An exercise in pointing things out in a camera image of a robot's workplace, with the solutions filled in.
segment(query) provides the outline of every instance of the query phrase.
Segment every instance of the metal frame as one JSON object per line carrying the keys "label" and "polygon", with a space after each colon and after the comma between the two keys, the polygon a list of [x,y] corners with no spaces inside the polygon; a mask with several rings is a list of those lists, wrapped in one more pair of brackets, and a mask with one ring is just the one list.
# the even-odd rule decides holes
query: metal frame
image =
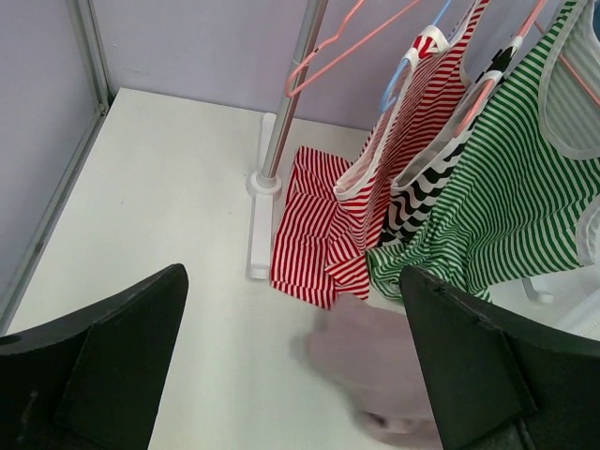
{"label": "metal frame", "polygon": [[7,289],[2,292],[0,305],[4,305],[4,307],[0,307],[0,336],[3,336],[8,330],[10,322],[21,303],[25,289],[38,266],[39,258],[65,207],[68,195],[77,181],[83,164],[102,127],[104,118],[113,103],[92,0],[67,0],[67,7],[73,32],[79,45],[82,63],[87,74],[90,92],[97,102],[96,111],[85,129],[60,183],[56,187],[56,191],[52,195],[31,243],[23,255],[21,264],[15,270]]}
{"label": "metal frame", "polygon": [[[296,48],[293,51],[292,63],[289,71],[290,75],[314,50],[317,36],[319,35],[319,30],[321,29],[321,24],[323,22],[323,16],[327,9],[327,3],[329,3],[329,0],[308,0],[298,40],[296,41]],[[298,74],[293,82],[292,90],[304,81],[307,76],[307,71],[308,67]],[[269,141],[264,163],[262,164],[261,174],[258,178],[259,184],[266,188],[272,188],[276,183],[275,178],[278,174],[279,161],[281,160],[283,147],[288,138],[288,133],[290,131],[290,126],[292,125],[293,115],[296,111],[299,98],[299,94],[292,98],[288,98],[285,91],[281,95],[271,140]]]}

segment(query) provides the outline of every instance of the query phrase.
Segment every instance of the clothes hanger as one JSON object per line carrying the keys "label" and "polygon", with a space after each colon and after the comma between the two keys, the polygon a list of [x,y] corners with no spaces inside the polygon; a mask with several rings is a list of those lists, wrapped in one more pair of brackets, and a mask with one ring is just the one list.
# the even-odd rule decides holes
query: clothes hanger
{"label": "clothes hanger", "polygon": [[[537,29],[539,30],[539,32],[542,35],[544,35],[546,33],[544,31],[544,27],[542,27],[542,25],[540,25],[538,22],[535,23],[535,26],[537,27]],[[598,98],[598,96],[594,93],[594,91],[592,89],[590,89],[590,86],[588,86],[588,84],[585,83],[585,80],[583,80],[581,78],[581,76],[577,73],[575,68],[573,66],[571,66],[571,63],[569,63],[566,60],[566,58],[564,57],[564,55],[562,53],[559,53],[559,59],[564,64],[564,66],[567,68],[567,70],[569,72],[571,72],[571,75],[573,75],[573,77],[577,80],[577,82],[579,84],[581,84],[581,87],[583,88],[583,90],[586,92],[586,94],[588,96],[590,96],[590,98],[593,100],[593,102],[596,104],[596,106],[598,108],[600,108],[600,98]]]}
{"label": "clothes hanger", "polygon": [[311,77],[308,78],[308,80],[305,80],[304,82],[300,83],[298,86],[296,86],[295,89],[292,89],[292,84],[293,81],[295,80],[295,78],[298,76],[298,74],[306,69],[306,67],[310,64],[310,62],[315,58],[315,56],[317,55],[318,52],[320,52],[322,49],[324,49],[325,47],[327,47],[329,44],[332,44],[333,42],[337,41],[339,39],[339,37],[342,35],[342,33],[344,32],[346,25],[348,24],[348,22],[351,20],[351,18],[354,16],[354,14],[356,14],[356,11],[358,11],[358,9],[360,9],[366,2],[367,0],[358,0],[358,2],[356,3],[356,5],[354,5],[351,9],[351,11],[348,13],[348,15],[344,18],[344,22],[342,22],[341,26],[339,27],[339,29],[337,30],[337,32],[330,37],[329,39],[325,40],[321,45],[319,45],[309,56],[307,56],[307,58],[302,61],[298,67],[292,72],[292,75],[290,75],[290,78],[288,78],[288,81],[286,82],[285,85],[285,95],[289,98],[294,97],[295,95],[297,95],[300,91],[302,91],[305,87],[307,87],[309,84],[312,84],[313,82],[315,82],[319,77],[321,77],[325,72],[327,72],[330,68],[332,68],[333,66],[337,65],[341,60],[345,59],[346,56],[348,56],[349,54],[353,53],[356,49],[358,49],[359,47],[361,47],[363,44],[365,44],[368,40],[370,40],[371,38],[375,37],[376,35],[378,35],[384,28],[386,28],[389,24],[391,24],[393,21],[395,21],[397,18],[399,18],[400,16],[402,16],[405,12],[409,11],[410,9],[412,9],[413,7],[415,7],[418,3],[421,2],[421,0],[412,0],[411,3],[409,5],[407,5],[406,7],[404,7],[400,12],[398,12],[397,14],[395,14],[394,16],[392,16],[391,18],[389,18],[387,21],[385,21],[383,24],[381,24],[379,27],[377,27],[375,30],[373,30],[371,33],[369,33],[368,35],[366,35],[365,37],[363,37],[361,40],[359,40],[358,42],[356,42],[354,45],[351,46],[350,49],[348,49],[346,52],[342,53],[340,56],[338,56],[336,59],[334,59],[331,63],[329,63],[327,66],[323,67],[321,70],[319,70],[317,73],[315,73],[314,75],[312,75]]}
{"label": "clothes hanger", "polygon": [[[438,24],[438,22],[440,21],[440,19],[443,16],[443,14],[446,12],[448,7],[450,7],[451,3],[452,3],[452,0],[446,0],[446,3],[443,5],[442,9],[440,10],[440,12],[438,12],[438,15],[431,23],[433,26]],[[392,92],[394,92],[394,88],[396,87],[398,78],[400,78],[400,75],[406,68],[407,64],[408,64],[408,61],[406,60],[406,58],[402,58],[402,61],[400,61],[400,64],[397,66],[396,73],[394,73],[392,80],[390,80],[390,83],[387,84],[387,87],[385,88],[385,92],[383,93],[382,103],[380,105],[380,113],[381,114],[385,113],[394,103],[396,103],[398,96],[395,96],[393,98],[390,98],[390,96],[392,95]]]}
{"label": "clothes hanger", "polygon": [[[515,39],[513,39],[513,41],[514,42],[516,41],[516,44],[519,47],[520,47],[520,44],[522,43],[523,39],[525,38],[525,36],[527,36],[527,33],[531,29],[533,23],[535,23],[537,16],[539,16],[540,12],[542,12],[542,9],[544,9],[544,6],[546,5],[546,1],[547,0],[537,0],[537,5],[535,5],[535,8],[533,9],[532,13],[527,18],[525,23],[523,24],[523,26],[521,26],[521,29],[517,33],[517,37]],[[472,123],[475,115],[477,114],[477,112],[480,111],[484,102],[486,102],[488,100],[488,97],[491,94],[491,91],[496,87],[497,84],[498,84],[498,81],[494,80],[494,79],[486,81],[486,84],[482,88],[481,93],[479,94],[479,97],[474,102],[471,109],[465,114],[465,116],[462,119],[462,121],[460,122],[460,124],[458,124],[458,127],[454,134],[455,138],[457,138]]]}

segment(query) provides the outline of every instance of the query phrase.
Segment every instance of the black and white striped garment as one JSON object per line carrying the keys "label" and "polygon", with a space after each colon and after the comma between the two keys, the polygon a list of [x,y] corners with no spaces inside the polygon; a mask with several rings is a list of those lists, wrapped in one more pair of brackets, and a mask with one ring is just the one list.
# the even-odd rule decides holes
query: black and white striped garment
{"label": "black and white striped garment", "polygon": [[473,127],[487,101],[481,104],[475,117],[463,132],[454,137],[457,126],[489,80],[494,80],[496,83],[491,94],[502,84],[504,74],[517,54],[521,42],[522,39],[516,38],[506,49],[496,53],[492,63],[479,75],[436,139],[392,182],[391,200],[383,222],[379,247],[398,242],[410,242],[423,222],[427,220],[431,208],[440,197],[458,164],[464,145],[471,137]]}

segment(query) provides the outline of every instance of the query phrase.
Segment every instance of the pink blurred object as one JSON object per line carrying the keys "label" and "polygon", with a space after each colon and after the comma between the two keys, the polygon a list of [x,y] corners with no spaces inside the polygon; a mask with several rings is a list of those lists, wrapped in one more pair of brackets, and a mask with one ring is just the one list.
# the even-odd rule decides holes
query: pink blurred object
{"label": "pink blurred object", "polygon": [[406,316],[342,294],[326,329],[308,336],[307,351],[350,394],[359,425],[374,439],[442,448]]}

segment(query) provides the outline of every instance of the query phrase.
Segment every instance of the white floor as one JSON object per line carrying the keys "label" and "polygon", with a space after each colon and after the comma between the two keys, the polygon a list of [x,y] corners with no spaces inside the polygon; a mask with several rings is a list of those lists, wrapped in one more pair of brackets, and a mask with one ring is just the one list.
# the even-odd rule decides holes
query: white floor
{"label": "white floor", "polygon": [[[152,449],[388,448],[353,425],[343,396],[307,366],[301,338],[322,312],[246,278],[251,201],[244,184],[261,117],[122,89],[9,332],[183,263],[187,308]],[[353,158],[366,136],[297,120],[281,173],[300,144]],[[593,291],[600,283],[590,274],[583,287],[560,277],[555,284],[565,298]],[[518,281],[494,294],[544,323],[569,308],[527,302]],[[378,295],[369,303],[400,309]]]}

